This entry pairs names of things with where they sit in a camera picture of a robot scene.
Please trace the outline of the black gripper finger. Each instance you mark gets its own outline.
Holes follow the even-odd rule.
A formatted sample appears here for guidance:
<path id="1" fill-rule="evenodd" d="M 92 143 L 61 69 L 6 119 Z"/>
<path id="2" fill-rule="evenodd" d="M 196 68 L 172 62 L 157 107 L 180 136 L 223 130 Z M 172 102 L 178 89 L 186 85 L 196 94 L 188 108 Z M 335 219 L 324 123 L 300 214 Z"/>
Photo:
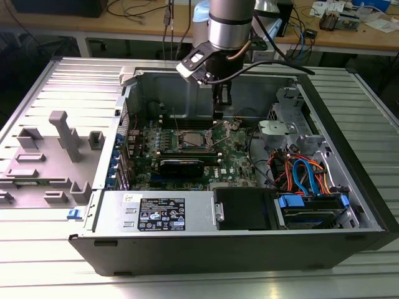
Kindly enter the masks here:
<path id="1" fill-rule="evenodd" d="M 213 118 L 221 120 L 225 110 L 232 105 L 232 82 L 213 85 Z"/>

